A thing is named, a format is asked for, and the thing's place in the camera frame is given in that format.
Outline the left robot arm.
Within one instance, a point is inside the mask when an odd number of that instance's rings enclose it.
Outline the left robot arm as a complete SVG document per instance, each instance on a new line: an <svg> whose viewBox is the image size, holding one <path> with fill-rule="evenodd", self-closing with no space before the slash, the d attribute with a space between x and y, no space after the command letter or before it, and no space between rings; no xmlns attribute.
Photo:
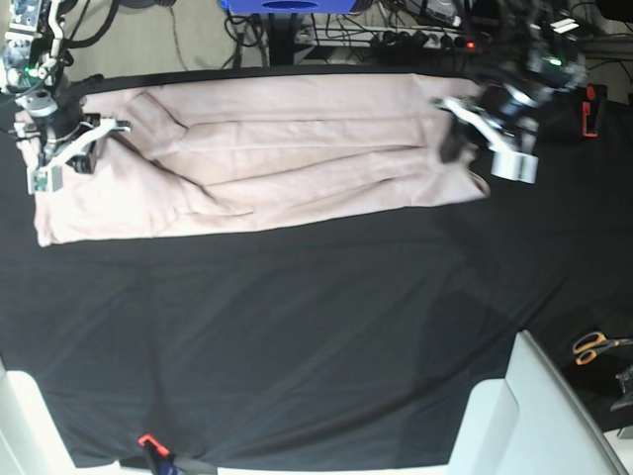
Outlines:
<svg viewBox="0 0 633 475"><path fill-rule="evenodd" d="M537 109L554 94L577 89L587 76L586 60L571 34L578 25L555 10L553 1L498 1L497 29L487 40L472 25L472 11L458 9L477 53L466 67L480 92L436 99L452 115L439 149L445 163L474 144L504 157L534 148Z"/></svg>

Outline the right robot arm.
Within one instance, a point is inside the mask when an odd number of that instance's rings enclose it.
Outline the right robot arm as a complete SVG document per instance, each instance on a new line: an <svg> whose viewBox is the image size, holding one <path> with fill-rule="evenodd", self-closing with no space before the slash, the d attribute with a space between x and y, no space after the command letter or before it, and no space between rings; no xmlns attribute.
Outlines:
<svg viewBox="0 0 633 475"><path fill-rule="evenodd" d="M72 51L96 44L110 30L121 3L114 1L97 32L78 41L64 30L65 15L74 1L11 1L9 23L1 43L2 107L18 106L26 122L1 133L16 143L37 140L34 174L47 181L57 167L68 165L79 174L96 168L98 141L115 132L127 132L126 121L83 110L85 96L104 81L93 74L70 82L64 73L74 63Z"/></svg>

